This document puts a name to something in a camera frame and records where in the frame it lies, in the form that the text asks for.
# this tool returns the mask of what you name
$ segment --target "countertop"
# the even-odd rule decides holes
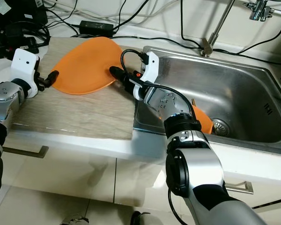
[[[60,32],[60,29],[55,30],[55,36],[66,35],[68,31]],[[131,35],[140,33],[148,33],[147,29],[129,27],[123,29],[123,33]],[[159,33],[159,31],[150,31],[151,35]],[[198,55],[196,50],[188,50],[177,45],[169,44],[165,41],[147,41],[139,39],[114,39],[119,45],[125,45],[136,48],[143,48],[146,45],[165,48],[177,52],[184,52]],[[40,50],[40,57],[47,51],[46,47]],[[281,66],[267,64],[247,58],[231,56],[215,52],[211,58],[227,60],[232,62],[243,63],[247,65],[267,68],[276,77],[281,77]],[[0,71],[7,69],[11,62],[8,60],[0,60]],[[42,132],[34,132],[30,130],[12,129],[9,133],[8,140],[17,140],[21,142],[47,145],[49,147],[58,147],[68,150],[85,151],[103,156],[117,157],[123,159],[139,160],[154,164],[164,164],[166,157],[166,138],[163,135],[155,135],[133,131],[132,140],[113,140],[87,138],[72,135],[48,134]],[[254,149],[244,149],[223,144],[211,143],[211,147],[218,155],[226,176],[236,178],[250,178],[255,181],[266,181],[281,184],[281,155],[257,151]]]

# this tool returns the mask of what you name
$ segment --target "power adapter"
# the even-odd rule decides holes
[[[90,22],[82,20],[79,25],[73,25],[79,28],[80,34],[100,35],[107,38],[113,36],[113,25],[101,22]]]

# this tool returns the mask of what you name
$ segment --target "floor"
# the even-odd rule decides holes
[[[0,205],[0,225],[59,225],[72,214],[81,214],[91,225],[129,225],[133,211],[149,212],[164,225],[179,225],[170,212],[11,187]],[[194,225],[190,216],[182,216]]]

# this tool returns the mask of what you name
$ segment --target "stainless steel sink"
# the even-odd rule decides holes
[[[195,99],[214,122],[214,143],[281,154],[281,90],[272,74],[247,66],[146,46],[159,57],[157,83]],[[164,134],[160,120],[142,102],[134,128]]]

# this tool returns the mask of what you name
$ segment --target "orange object in sink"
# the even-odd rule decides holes
[[[53,87],[67,94],[83,95],[115,81],[109,67],[121,67],[119,45],[106,37],[83,42],[65,55],[52,69],[59,71]]]
[[[202,129],[201,129],[202,132],[205,134],[211,134],[212,127],[214,125],[213,122],[211,121],[211,119],[198,107],[196,107],[194,105],[192,107],[193,107],[193,110],[195,111],[197,120],[200,121],[200,123],[202,125]]]

